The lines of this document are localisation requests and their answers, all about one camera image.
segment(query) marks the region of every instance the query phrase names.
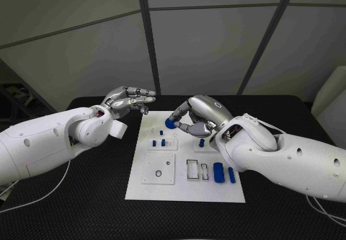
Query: circular hole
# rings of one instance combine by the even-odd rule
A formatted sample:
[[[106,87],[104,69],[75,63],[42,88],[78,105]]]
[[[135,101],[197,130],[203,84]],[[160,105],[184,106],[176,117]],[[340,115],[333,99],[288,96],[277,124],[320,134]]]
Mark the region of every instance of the circular hole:
[[[24,140],[23,140],[23,144],[24,144],[27,147],[30,147],[30,140],[29,140],[29,139],[24,139]]]
[[[59,130],[55,128],[52,131],[53,131],[55,136],[59,137]]]
[[[340,167],[340,161],[339,161],[337,158],[333,160],[333,165],[334,165],[337,168]]]
[[[300,149],[300,148],[297,149],[297,155],[298,155],[298,156],[301,156],[301,155],[302,155],[302,151],[301,151],[301,149]]]

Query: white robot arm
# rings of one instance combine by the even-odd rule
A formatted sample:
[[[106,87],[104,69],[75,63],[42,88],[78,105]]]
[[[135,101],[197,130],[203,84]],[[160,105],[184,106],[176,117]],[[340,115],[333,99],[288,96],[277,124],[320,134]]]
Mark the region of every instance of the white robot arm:
[[[101,105],[55,113],[7,128],[0,133],[0,185],[47,172],[96,147],[108,135],[121,139],[128,126],[117,119],[131,109],[148,114],[144,103],[155,101],[154,96],[153,91],[121,86]]]
[[[191,126],[179,122],[187,111]],[[204,95],[189,98],[168,121],[199,138],[216,131],[209,145],[233,170],[253,170],[298,193],[346,203],[346,150],[282,131],[272,135],[261,123],[277,129],[274,126],[248,114],[232,117]]]

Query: wall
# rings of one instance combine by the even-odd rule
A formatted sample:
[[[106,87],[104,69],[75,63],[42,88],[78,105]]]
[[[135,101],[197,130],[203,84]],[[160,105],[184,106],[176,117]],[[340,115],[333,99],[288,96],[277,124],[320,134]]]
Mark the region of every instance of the wall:
[[[278,6],[279,0],[8,1],[0,58],[57,111],[121,85],[160,85],[164,95],[295,95],[311,102],[346,64],[346,1]]]

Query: blue cylinder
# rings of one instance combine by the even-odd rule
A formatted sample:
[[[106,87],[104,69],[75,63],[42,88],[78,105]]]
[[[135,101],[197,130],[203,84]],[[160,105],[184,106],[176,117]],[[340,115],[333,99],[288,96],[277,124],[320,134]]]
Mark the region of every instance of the blue cylinder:
[[[229,173],[230,183],[235,184],[236,178],[235,178],[233,169],[230,167],[228,168],[228,173]]]
[[[200,148],[204,146],[204,139],[199,140],[199,146],[200,146]]]
[[[174,122],[176,122],[176,121],[177,121],[176,118],[174,118],[173,121],[170,121],[170,118],[166,119],[164,124],[166,124],[166,127],[167,127],[168,129],[174,129],[174,128],[176,128],[176,126],[174,126]]]
[[[213,164],[213,181],[219,184],[225,182],[223,165],[220,162]]]

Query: black table surface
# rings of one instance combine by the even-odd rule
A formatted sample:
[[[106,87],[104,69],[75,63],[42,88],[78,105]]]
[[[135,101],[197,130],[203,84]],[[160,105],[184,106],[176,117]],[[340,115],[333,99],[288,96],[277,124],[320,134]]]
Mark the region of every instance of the black table surface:
[[[297,97],[212,97],[233,116],[248,113],[287,133],[333,144]],[[173,111],[187,98],[158,96],[148,108]],[[102,99],[76,98],[67,108],[89,107]],[[305,196],[271,183],[253,171],[239,174],[245,204],[125,200],[140,112],[132,111],[121,121],[128,126],[124,138],[108,136],[101,146],[70,161],[65,180],[52,195],[0,214],[1,240],[346,239],[346,228],[313,210]],[[66,166],[63,164],[47,173],[21,180],[1,210],[44,196],[60,181]],[[344,203],[320,202],[331,214],[346,217]]]

